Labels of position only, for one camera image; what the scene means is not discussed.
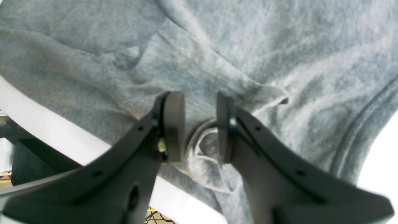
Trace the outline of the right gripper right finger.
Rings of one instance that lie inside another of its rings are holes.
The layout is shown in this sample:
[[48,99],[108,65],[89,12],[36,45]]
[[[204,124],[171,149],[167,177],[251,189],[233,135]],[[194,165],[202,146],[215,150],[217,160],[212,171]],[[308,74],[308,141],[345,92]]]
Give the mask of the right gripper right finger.
[[220,162],[243,180],[256,224],[385,224],[394,208],[311,165],[232,98],[217,94]]

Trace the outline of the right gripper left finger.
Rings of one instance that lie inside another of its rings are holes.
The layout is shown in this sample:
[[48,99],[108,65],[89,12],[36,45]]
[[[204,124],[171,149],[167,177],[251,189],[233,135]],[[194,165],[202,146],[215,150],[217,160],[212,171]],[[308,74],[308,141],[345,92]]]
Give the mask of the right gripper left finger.
[[184,155],[185,95],[151,111],[90,164],[1,195],[2,224],[142,224],[158,170]]

